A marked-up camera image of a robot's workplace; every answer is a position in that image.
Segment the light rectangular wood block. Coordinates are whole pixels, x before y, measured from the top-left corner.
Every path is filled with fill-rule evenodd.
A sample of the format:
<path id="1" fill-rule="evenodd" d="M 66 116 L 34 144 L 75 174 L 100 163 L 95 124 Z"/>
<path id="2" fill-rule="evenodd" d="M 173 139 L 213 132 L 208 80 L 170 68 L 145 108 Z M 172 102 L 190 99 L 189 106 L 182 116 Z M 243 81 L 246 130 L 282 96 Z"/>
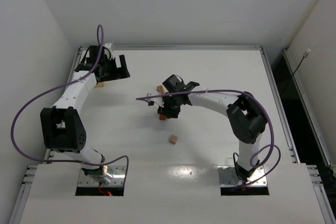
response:
<path id="1" fill-rule="evenodd" d="M 160 93 L 160 94 L 165 94 L 166 93 L 166 90 L 165 88 L 160 85 L 160 86 L 157 86 L 157 91 Z"/>

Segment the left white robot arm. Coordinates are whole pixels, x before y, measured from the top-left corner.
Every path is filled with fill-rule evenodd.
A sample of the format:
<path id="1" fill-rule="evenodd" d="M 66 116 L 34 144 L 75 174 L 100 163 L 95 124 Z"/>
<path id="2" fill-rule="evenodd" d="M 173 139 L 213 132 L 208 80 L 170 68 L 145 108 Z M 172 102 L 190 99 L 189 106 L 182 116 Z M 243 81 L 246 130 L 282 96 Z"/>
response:
<path id="1" fill-rule="evenodd" d="M 124 55 L 120 66 L 112 55 L 112 43 L 89 46 L 74 70 L 72 81 L 59 100 L 40 113 L 45 147 L 79 161 L 86 176 L 106 183 L 113 178 L 105 157 L 87 143 L 80 111 L 90 91 L 99 83 L 130 77 Z"/>

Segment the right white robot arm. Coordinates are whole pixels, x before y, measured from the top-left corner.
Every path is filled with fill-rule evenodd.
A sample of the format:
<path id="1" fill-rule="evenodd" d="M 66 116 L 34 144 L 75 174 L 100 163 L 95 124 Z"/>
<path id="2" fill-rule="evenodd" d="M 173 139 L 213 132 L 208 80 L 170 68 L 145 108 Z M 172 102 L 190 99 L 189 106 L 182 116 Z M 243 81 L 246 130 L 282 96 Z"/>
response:
<path id="1" fill-rule="evenodd" d="M 235 161 L 235 172 L 242 181 L 247 181 L 260 163 L 257 152 L 261 134 L 265 131 L 267 120 L 257 103 L 245 95 L 227 93 L 192 93 L 180 94 L 184 91 L 201 91 L 197 82 L 184 83 L 176 75 L 171 75 L 163 86 L 174 95 L 163 97 L 163 105 L 158 114 L 168 119 L 177 119 L 182 105 L 200 106 L 224 115 L 229 119 L 233 134 L 239 140 L 238 159 Z"/>

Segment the brown arch wood block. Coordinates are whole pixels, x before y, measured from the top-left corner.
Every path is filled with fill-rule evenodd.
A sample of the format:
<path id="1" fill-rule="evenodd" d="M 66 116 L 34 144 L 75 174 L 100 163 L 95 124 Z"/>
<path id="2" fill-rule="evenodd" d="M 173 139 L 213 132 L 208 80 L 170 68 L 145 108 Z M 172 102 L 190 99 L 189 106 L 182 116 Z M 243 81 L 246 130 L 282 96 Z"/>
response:
<path id="1" fill-rule="evenodd" d="M 163 115 L 163 114 L 160 114 L 160 115 L 159 115 L 159 120 L 160 120 L 160 121 L 166 121 L 166 120 L 167 120 L 167 117 L 166 117 L 165 115 Z"/>

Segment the lone light wood cube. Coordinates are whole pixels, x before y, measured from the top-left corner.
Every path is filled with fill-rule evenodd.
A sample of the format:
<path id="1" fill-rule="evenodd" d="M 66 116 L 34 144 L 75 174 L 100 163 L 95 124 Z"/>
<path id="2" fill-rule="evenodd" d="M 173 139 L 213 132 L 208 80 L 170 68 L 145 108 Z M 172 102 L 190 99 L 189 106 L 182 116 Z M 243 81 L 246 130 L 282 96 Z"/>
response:
<path id="1" fill-rule="evenodd" d="M 169 138 L 169 142 L 173 145 L 175 145 L 177 143 L 178 137 L 175 135 L 171 135 Z"/>

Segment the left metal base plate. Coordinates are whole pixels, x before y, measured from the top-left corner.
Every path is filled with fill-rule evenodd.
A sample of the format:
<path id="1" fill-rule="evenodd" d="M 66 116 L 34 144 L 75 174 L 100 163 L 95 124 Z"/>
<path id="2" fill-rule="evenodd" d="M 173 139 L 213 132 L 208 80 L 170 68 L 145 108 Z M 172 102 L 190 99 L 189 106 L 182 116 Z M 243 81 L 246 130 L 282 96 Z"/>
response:
<path id="1" fill-rule="evenodd" d="M 104 166 L 103 168 L 81 169 L 77 185 L 79 187 L 120 187 L 124 185 L 125 166 Z"/>

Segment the metal base plate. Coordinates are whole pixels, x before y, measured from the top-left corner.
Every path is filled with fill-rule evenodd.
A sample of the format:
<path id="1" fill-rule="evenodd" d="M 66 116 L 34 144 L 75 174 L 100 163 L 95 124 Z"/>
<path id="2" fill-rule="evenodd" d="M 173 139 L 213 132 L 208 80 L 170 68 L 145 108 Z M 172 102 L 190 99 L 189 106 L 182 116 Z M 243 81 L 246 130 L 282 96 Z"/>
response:
<path id="1" fill-rule="evenodd" d="M 120 187 L 124 185 L 125 166 L 104 166 L 103 168 L 81 169 L 77 185 L 79 187 Z"/>
<path id="2" fill-rule="evenodd" d="M 257 168 L 247 181 L 238 178 L 234 166 L 218 166 L 219 184 L 221 188 L 233 188 L 243 185 L 252 188 L 267 187 L 267 179 L 264 167 Z"/>

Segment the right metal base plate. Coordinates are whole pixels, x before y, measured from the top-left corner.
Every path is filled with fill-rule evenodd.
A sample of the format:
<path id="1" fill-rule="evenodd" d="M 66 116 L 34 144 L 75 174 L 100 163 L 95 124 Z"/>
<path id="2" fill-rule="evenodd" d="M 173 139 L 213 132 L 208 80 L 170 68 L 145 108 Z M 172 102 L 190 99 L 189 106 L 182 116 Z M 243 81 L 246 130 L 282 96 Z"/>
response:
<path id="1" fill-rule="evenodd" d="M 264 167 L 257 168 L 247 181 L 238 178 L 234 166 L 218 166 L 219 184 L 221 188 L 233 188 L 243 185 L 252 188 L 267 187 L 267 179 Z"/>

